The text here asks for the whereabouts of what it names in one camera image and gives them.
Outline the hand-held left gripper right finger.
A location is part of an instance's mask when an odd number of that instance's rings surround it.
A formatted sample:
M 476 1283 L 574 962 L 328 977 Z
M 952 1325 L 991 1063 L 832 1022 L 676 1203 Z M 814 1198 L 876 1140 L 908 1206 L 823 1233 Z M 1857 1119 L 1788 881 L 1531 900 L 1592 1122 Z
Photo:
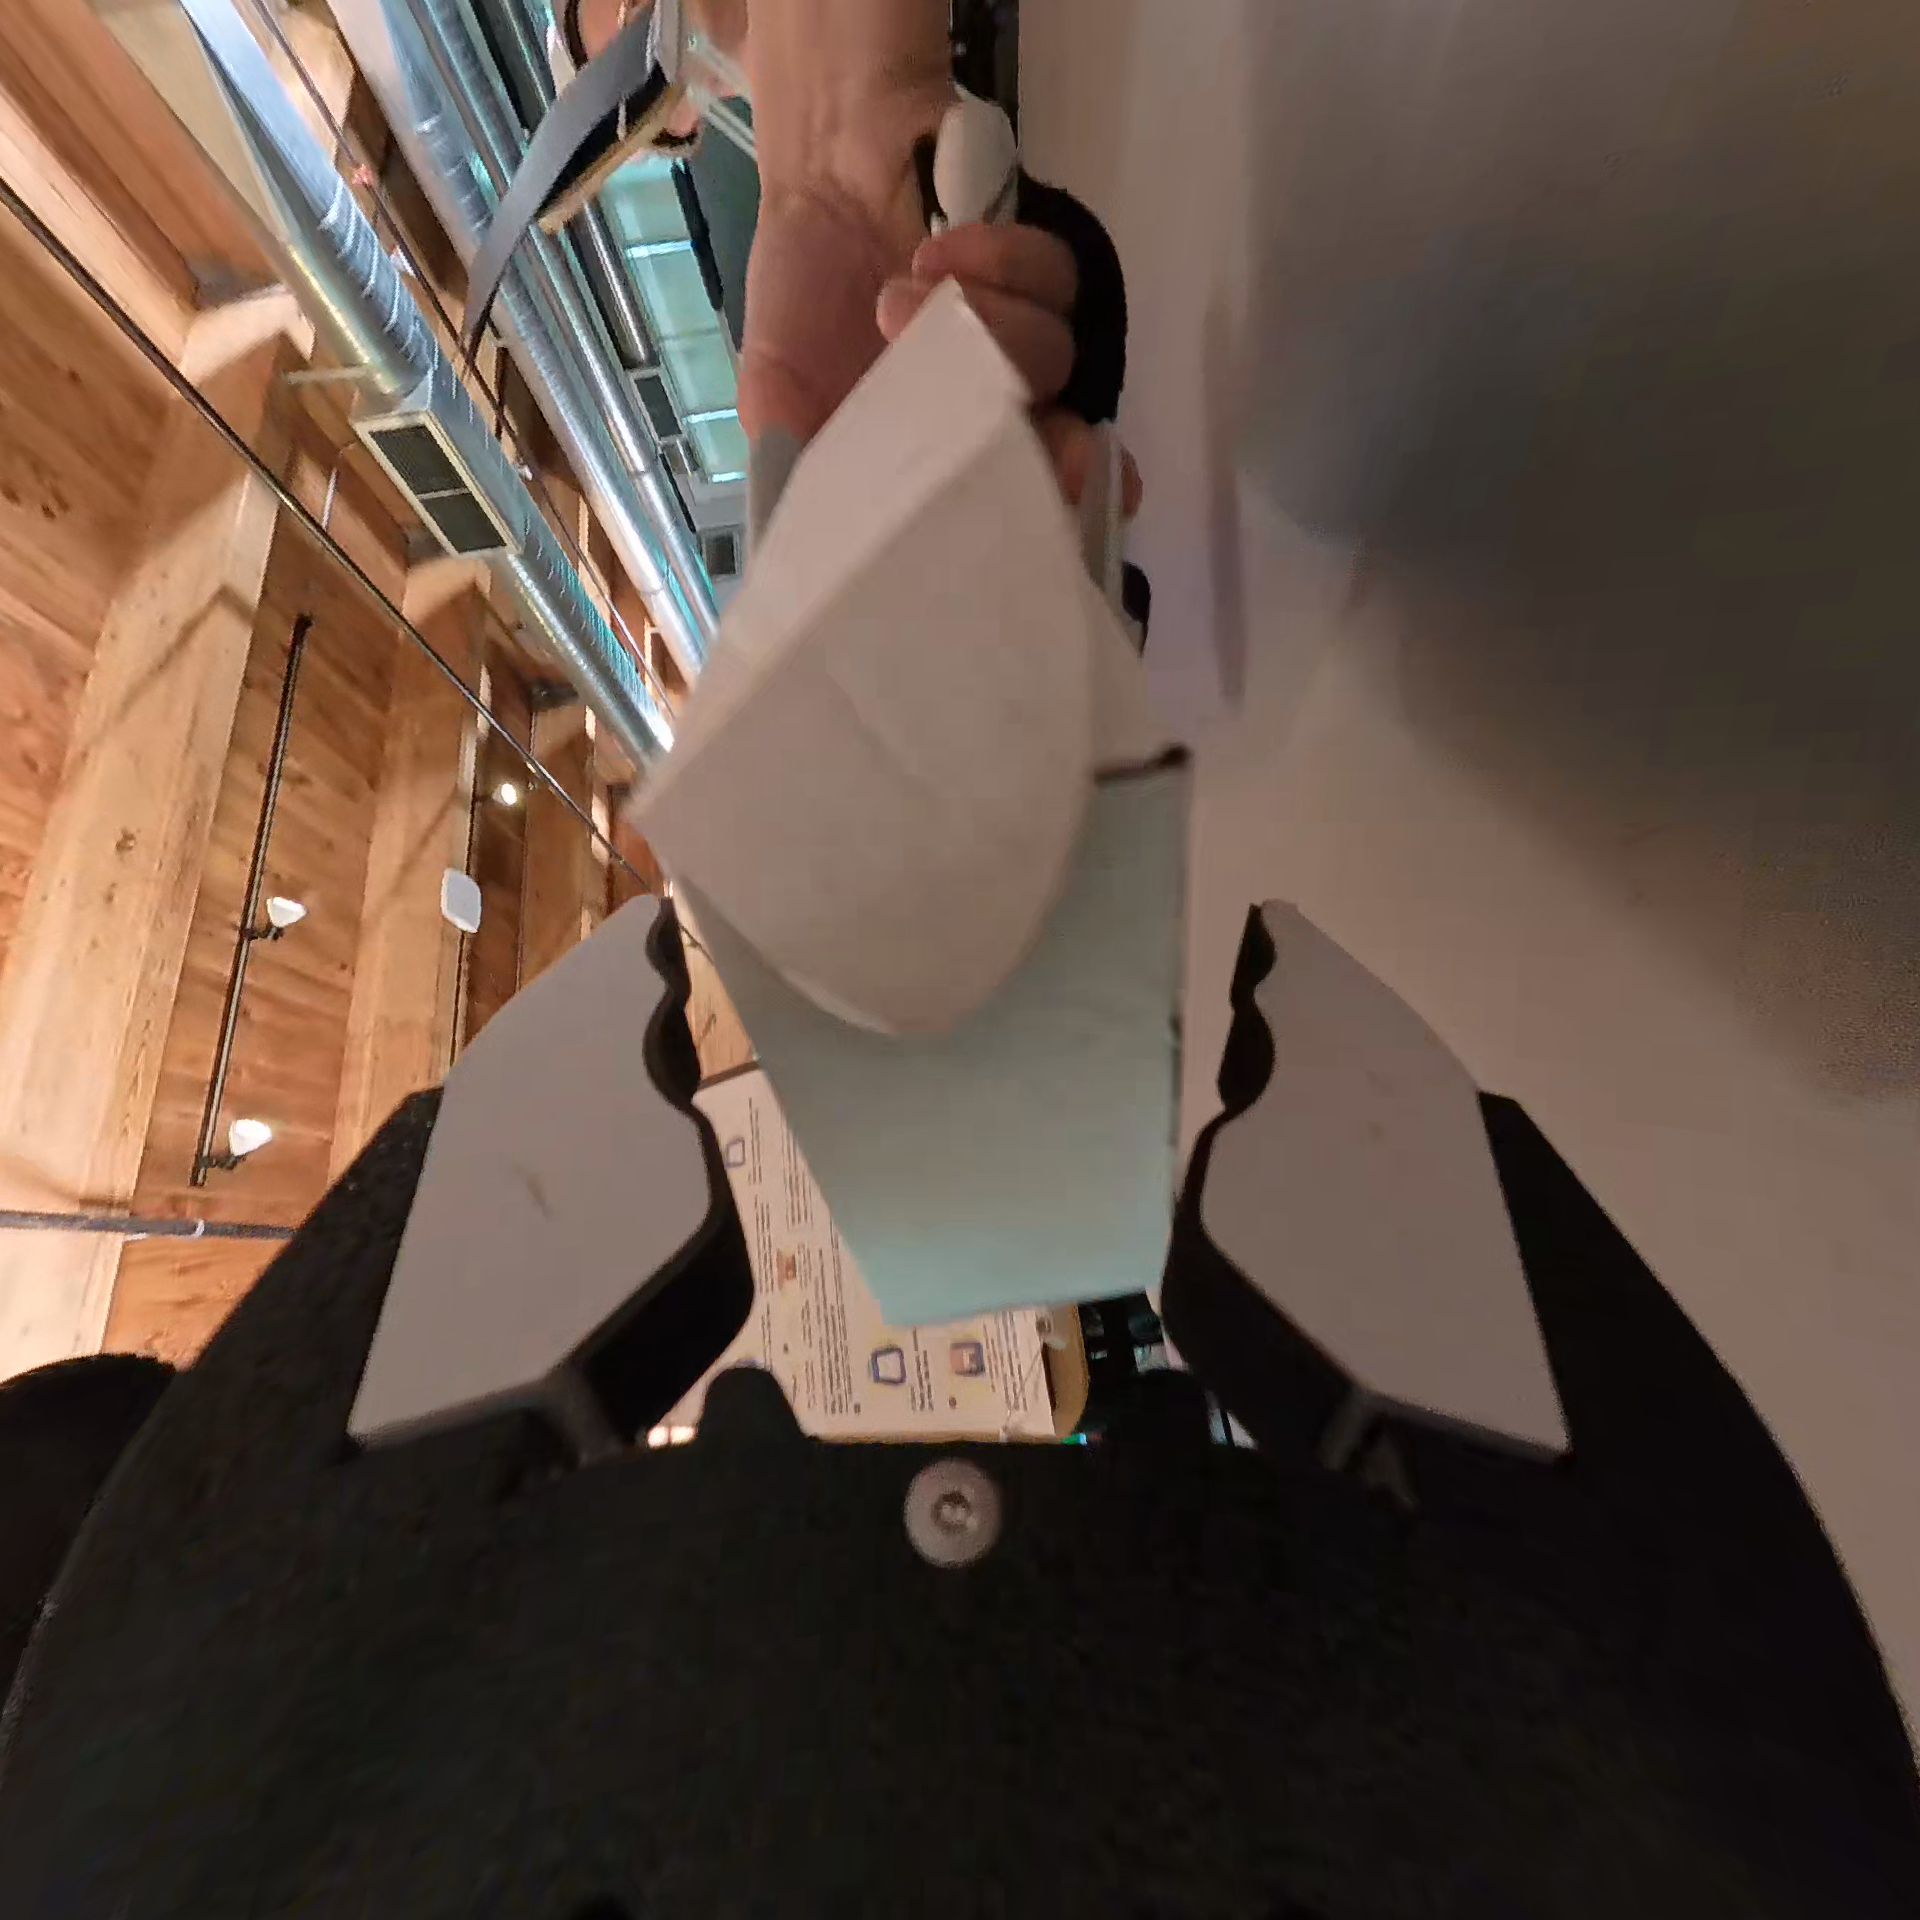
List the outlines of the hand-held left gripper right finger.
M 1340 1471 L 1404 1429 L 1565 1455 L 1468 1068 L 1293 903 L 1247 910 L 1229 1002 L 1160 1278 L 1177 1357 L 1270 1458 Z

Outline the silver ventilation duct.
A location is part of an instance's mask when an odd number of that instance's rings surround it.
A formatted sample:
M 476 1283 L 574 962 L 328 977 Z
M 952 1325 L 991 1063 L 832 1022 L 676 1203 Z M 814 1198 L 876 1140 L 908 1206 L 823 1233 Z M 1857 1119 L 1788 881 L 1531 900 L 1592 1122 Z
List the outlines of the silver ventilation duct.
M 344 358 L 372 404 L 351 421 L 375 466 L 454 559 L 487 563 L 528 614 L 564 678 L 638 765 L 673 745 L 673 717 L 648 669 L 601 610 L 584 581 L 580 547 L 536 505 L 452 355 L 416 299 L 416 281 L 353 202 L 287 99 L 269 60 L 233 5 L 177 6 L 198 60 L 240 135 L 269 209 L 272 245 L 318 334 Z M 591 411 L 582 382 L 559 363 L 559 339 L 540 295 L 510 293 L 510 345 L 552 399 L 556 438 L 574 461 L 587 501 L 604 514 L 614 555 L 638 577 L 680 671 L 695 678 L 715 630 L 713 597 L 687 543 L 687 529 L 661 501 L 657 465 L 628 461 L 620 436 L 638 426 L 633 396 L 608 374 L 612 422 Z

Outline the white cardboard box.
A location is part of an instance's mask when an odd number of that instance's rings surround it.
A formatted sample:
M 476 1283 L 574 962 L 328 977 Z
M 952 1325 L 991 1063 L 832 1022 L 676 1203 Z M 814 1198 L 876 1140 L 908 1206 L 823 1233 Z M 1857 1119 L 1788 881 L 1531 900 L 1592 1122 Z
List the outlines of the white cardboard box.
M 1190 772 L 944 287 L 809 443 L 639 835 L 888 1319 L 1152 1289 Z

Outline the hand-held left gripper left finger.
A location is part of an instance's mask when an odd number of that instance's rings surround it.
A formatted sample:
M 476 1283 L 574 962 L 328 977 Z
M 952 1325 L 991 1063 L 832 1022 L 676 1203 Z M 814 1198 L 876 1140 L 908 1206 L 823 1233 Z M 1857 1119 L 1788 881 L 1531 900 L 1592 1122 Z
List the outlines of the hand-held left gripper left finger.
M 726 1353 L 755 1283 L 685 1002 L 676 907 L 643 895 L 448 1073 L 357 1444 L 533 1413 L 569 1449 L 628 1449 Z

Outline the instruction sheet on wooden board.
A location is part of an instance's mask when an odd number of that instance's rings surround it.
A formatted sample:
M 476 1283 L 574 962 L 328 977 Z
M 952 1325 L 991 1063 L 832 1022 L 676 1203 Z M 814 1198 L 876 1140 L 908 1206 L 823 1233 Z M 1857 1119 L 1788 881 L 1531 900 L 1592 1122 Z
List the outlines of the instruction sheet on wooden board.
M 758 1068 L 700 1089 L 748 1239 L 755 1308 L 710 1371 L 646 1436 L 687 1442 L 713 1378 L 771 1374 L 806 1436 L 827 1442 L 1061 1442 L 1087 1413 L 1085 1339 L 1069 1310 L 948 1324 L 885 1319 Z

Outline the person's right hand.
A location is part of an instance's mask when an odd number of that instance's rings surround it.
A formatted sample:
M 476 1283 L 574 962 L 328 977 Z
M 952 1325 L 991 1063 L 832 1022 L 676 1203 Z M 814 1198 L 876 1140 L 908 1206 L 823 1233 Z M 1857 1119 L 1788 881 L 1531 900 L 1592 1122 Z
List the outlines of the person's right hand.
M 799 457 L 885 345 L 955 283 L 912 281 L 928 241 L 916 146 L 952 101 L 948 11 L 944 2 L 755 2 L 737 6 L 736 28 L 713 29 L 736 44 L 757 125 L 758 217 L 736 366 L 750 529 L 751 435 L 789 427 Z M 1103 422 L 1043 409 L 1027 393 L 1076 505 L 1101 466 Z

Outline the black track light rail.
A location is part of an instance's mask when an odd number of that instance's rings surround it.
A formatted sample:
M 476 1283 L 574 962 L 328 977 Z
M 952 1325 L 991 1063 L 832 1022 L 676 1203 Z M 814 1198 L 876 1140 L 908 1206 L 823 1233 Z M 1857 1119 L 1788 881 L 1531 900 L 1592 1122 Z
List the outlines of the black track light rail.
M 247 859 L 241 907 L 230 939 L 230 962 L 224 982 L 221 1015 L 208 1070 L 208 1085 L 201 1101 L 198 1133 L 189 1167 L 189 1185 L 205 1187 L 212 1173 L 240 1167 L 260 1146 L 272 1140 L 272 1127 L 236 1119 L 224 1127 L 224 1099 L 233 1070 L 237 1025 L 245 1009 L 253 948 L 277 945 L 303 918 L 303 903 L 291 895 L 272 895 L 267 886 L 272 835 L 278 818 L 286 762 L 292 745 L 296 693 L 303 669 L 303 653 L 316 618 L 301 610 L 286 643 L 286 659 L 278 678 L 278 701 L 272 727 L 272 743 L 263 765 L 255 827 Z

